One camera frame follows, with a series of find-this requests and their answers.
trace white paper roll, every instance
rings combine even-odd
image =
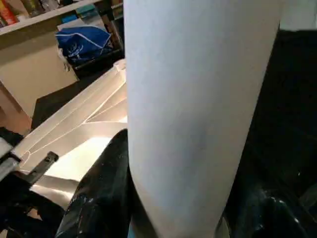
[[[124,4],[137,192],[161,237],[212,237],[239,165],[281,2]]]

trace wall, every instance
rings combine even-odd
[[[316,29],[316,0],[284,0],[280,27],[284,30]]]
[[[76,81],[57,56],[59,24],[53,18],[0,36],[0,80],[29,116],[39,97]]]

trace shelf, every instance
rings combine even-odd
[[[36,24],[38,22],[45,21],[47,19],[62,15],[64,13],[73,11],[73,10],[79,8],[79,7],[82,7],[82,6],[91,4],[91,3],[96,3],[96,2],[99,2],[99,1],[102,1],[102,0],[81,0],[81,1],[79,1],[77,3],[73,3],[73,4],[70,4],[70,5],[67,5],[67,6],[64,6],[64,7],[61,7],[61,8],[58,8],[58,9],[43,13],[43,14],[35,16],[35,17],[28,18],[28,19],[26,19],[24,21],[17,22],[17,23],[15,23],[13,25],[5,26],[3,28],[0,28],[0,36],[4,35],[4,34],[7,34],[9,32],[12,32],[12,31],[16,31],[16,30],[19,30],[21,28],[33,25],[33,24]]]

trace blue plastic bag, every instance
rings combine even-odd
[[[110,33],[96,26],[64,28],[55,36],[64,57],[74,65],[85,63],[111,50],[107,46]]]

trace bookshelf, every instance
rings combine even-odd
[[[4,35],[4,34],[7,34],[7,33],[10,33],[12,31],[16,31],[16,30],[22,29],[24,27],[28,27],[28,26],[36,24],[38,22],[45,21],[47,19],[62,15],[64,13],[73,11],[73,10],[79,8],[79,7],[82,7],[82,6],[91,4],[91,3],[96,3],[96,2],[99,2],[99,1],[102,1],[102,0],[81,0],[79,2],[70,4],[70,5],[67,5],[67,6],[64,6],[64,7],[61,7],[61,8],[46,12],[46,13],[43,13],[41,15],[38,15],[38,16],[35,16],[35,17],[32,17],[32,18],[28,18],[28,19],[26,19],[24,21],[17,22],[17,23],[15,23],[13,25],[9,25],[9,26],[0,28],[0,36]],[[122,4],[118,4],[116,6],[113,6],[112,8],[119,7],[121,5]]]

